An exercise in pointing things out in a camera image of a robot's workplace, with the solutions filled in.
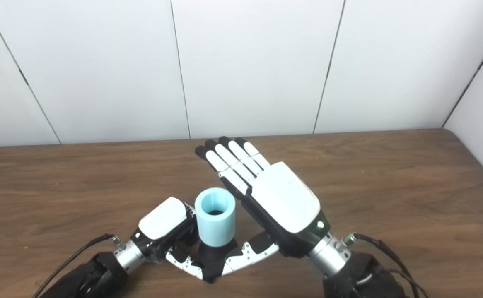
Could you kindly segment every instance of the wooden table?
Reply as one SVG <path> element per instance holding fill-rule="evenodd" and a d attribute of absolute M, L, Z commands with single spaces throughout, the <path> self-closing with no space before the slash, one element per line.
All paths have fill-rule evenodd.
<path fill-rule="evenodd" d="M 321 200 L 333 232 L 385 240 L 433 297 L 483 297 L 483 168 L 446 130 L 248 138 Z M 0 298 L 31 297 L 67 257 L 105 232 L 126 238 L 169 196 L 221 187 L 194 155 L 203 140 L 0 148 Z M 260 227 L 238 206 L 236 239 Z M 90 248 L 68 269 L 97 251 Z M 356 250 L 374 253 L 367 244 Z M 126 298 L 322 297 L 306 260 L 268 260 L 214 284 L 147 264 Z"/>

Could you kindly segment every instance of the black wire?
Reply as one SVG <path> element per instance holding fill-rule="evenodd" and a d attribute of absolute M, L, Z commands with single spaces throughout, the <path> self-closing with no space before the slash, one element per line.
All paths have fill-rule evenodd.
<path fill-rule="evenodd" d="M 408 276 L 407 274 L 401 272 L 400 270 L 394 270 L 394 269 L 384 269 L 382 270 L 382 272 L 389 272 L 389 273 L 398 273 L 400 276 L 402 276 L 406 281 L 409 282 L 409 284 L 411 286 L 415 286 L 417 288 L 420 289 L 420 291 L 422 292 L 422 294 L 424 294 L 424 296 L 426 298 L 431 298 L 431 296 L 429 296 L 429 293 L 424 290 L 423 287 L 421 287 L 416 281 L 414 281 L 414 279 L 412 279 L 410 276 Z"/>
<path fill-rule="evenodd" d="M 52 279 L 54 279 L 54 277 L 56 277 L 56 275 L 58 275 L 58 273 L 60 273 L 60 271 L 63 270 L 63 268 L 65 268 L 70 262 L 72 262 L 75 258 L 77 258 L 77 256 L 79 256 L 85 249 L 88 249 L 89 247 L 95 245 L 98 242 L 102 242 L 104 240 L 110 239 L 113 236 L 114 236 L 113 234 L 104 234 L 104 235 L 101 235 L 100 237 L 90 240 L 86 245 L 83 245 L 83 247 L 78 249 L 68 260 L 66 260 L 61 266 L 59 266 L 58 269 L 54 271 L 54 273 L 48 276 L 48 279 L 44 281 L 44 283 L 39 287 L 37 292 L 35 292 L 35 294 L 31 298 L 39 297 L 41 292 L 43 292 L 44 288 L 48 286 L 48 283 L 50 283 L 50 281 L 52 281 Z"/>
<path fill-rule="evenodd" d="M 353 235 L 356 239 L 360 239 L 360 240 L 372 243 L 377 249 L 385 253 L 389 258 L 391 258 L 391 260 L 393 260 L 396 264 L 398 264 L 398 266 L 402 268 L 403 273 L 405 273 L 410 279 L 412 279 L 411 273 L 404 265 L 400 257 L 388 245 L 386 245 L 385 242 L 383 242 L 382 240 L 376 240 L 372 237 L 369 237 L 363 234 L 354 233 Z M 413 290 L 414 298 L 419 298 L 417 288 L 418 287 L 416 285 L 411 283 L 411 289 Z"/>

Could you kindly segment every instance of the robotic hand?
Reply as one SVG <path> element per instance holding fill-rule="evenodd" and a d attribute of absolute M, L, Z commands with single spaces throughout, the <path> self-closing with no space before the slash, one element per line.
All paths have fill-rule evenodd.
<path fill-rule="evenodd" d="M 59 270 L 88 246 L 113 235 L 105 235 L 85 245 Z M 61 277 L 41 298 L 114 298 L 126 287 L 128 276 L 144 262 L 158 264 L 177 241 L 193 245 L 198 239 L 194 209 L 170 197 L 143 217 L 130 240 L 122 243 L 113 236 L 114 252 L 100 252 L 90 261 Z M 56 271 L 34 295 L 37 298 Z"/>
<path fill-rule="evenodd" d="M 283 256 L 305 257 L 317 268 L 325 297 L 407 297 L 391 274 L 401 272 L 385 270 L 372 255 L 352 252 L 348 247 L 357 239 L 372 240 L 398 262 L 396 254 L 382 241 L 360 234 L 336 239 L 319 200 L 286 164 L 269 164 L 242 138 L 208 140 L 205 146 L 196 148 L 196 154 L 217 171 L 226 188 L 264 228 Z M 409 277 L 417 298 L 418 285 L 413 284 L 410 274 L 402 276 Z"/>

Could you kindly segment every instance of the cable connector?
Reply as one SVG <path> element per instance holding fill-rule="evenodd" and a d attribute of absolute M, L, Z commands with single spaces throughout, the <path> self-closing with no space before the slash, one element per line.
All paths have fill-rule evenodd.
<path fill-rule="evenodd" d="M 343 242 L 344 245 L 346 245 L 346 247 L 352 246 L 356 241 L 357 241 L 357 238 L 354 236 L 354 233 L 346 236 L 341 240 L 341 242 Z"/>
<path fill-rule="evenodd" d="M 122 243 L 120 237 L 115 235 L 111 239 L 113 240 L 114 245 L 116 245 L 116 247 L 118 248 L 118 251 L 124 251 L 124 249 L 126 249 L 126 244 Z"/>

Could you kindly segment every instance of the light blue cup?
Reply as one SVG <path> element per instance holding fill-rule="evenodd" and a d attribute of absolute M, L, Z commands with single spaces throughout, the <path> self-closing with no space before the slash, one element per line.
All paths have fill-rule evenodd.
<path fill-rule="evenodd" d="M 220 247 L 234 238 L 235 206 L 234 196 L 223 188 L 209 188 L 198 195 L 195 207 L 203 243 Z"/>

